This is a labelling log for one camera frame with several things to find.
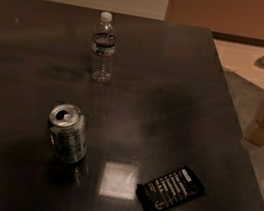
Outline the black rxbar chocolate wrapper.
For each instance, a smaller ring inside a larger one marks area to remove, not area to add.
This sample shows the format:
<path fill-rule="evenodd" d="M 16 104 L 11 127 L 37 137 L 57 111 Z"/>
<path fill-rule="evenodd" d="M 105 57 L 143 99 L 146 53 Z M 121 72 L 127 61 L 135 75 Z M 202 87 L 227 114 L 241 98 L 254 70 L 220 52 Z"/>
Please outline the black rxbar chocolate wrapper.
<path fill-rule="evenodd" d="M 187 166 L 138 184 L 136 189 L 144 211 L 166 211 L 205 195 L 205 187 Z"/>

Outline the clear plastic water bottle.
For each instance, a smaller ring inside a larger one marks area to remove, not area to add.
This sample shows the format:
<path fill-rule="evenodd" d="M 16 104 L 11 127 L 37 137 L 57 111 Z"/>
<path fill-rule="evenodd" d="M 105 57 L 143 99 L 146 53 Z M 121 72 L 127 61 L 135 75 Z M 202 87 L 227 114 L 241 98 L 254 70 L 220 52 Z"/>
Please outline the clear plastic water bottle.
<path fill-rule="evenodd" d="M 112 78 L 113 55 L 116 49 L 116 31 L 111 12 L 100 13 L 92 36 L 91 74 L 94 81 L 109 83 Z"/>

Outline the silver soda can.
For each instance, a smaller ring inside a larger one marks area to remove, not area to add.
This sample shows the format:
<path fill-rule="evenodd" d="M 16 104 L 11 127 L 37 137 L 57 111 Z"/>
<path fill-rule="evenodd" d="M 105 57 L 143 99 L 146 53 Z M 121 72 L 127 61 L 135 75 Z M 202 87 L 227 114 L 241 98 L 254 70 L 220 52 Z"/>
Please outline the silver soda can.
<path fill-rule="evenodd" d="M 61 103 L 53 107 L 48 118 L 55 156 L 64 164 L 76 164 L 86 156 L 85 117 L 79 107 Z"/>

